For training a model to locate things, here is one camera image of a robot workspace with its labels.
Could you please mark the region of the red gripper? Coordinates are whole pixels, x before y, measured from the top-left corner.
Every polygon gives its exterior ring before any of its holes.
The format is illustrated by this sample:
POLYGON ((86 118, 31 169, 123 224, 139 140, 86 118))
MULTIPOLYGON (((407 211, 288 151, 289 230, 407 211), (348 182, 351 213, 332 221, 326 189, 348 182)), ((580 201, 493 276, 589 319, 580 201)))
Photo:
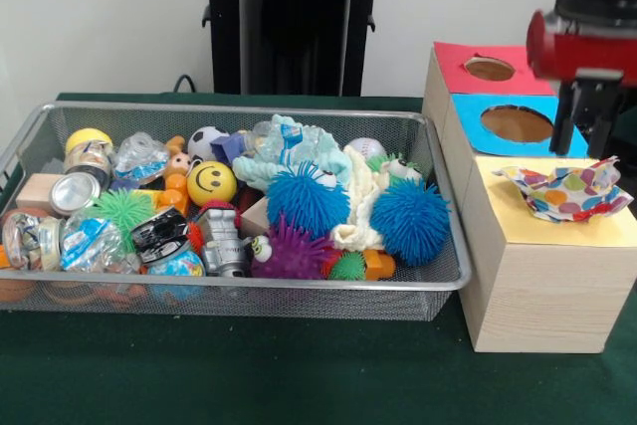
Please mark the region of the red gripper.
POLYGON ((549 145, 556 155, 567 155, 570 149, 575 80, 613 81, 594 84, 588 94, 594 117, 588 155, 603 156, 623 103, 619 81, 636 80, 636 30, 581 24, 536 11, 527 32, 527 58, 536 77, 561 81, 549 145))

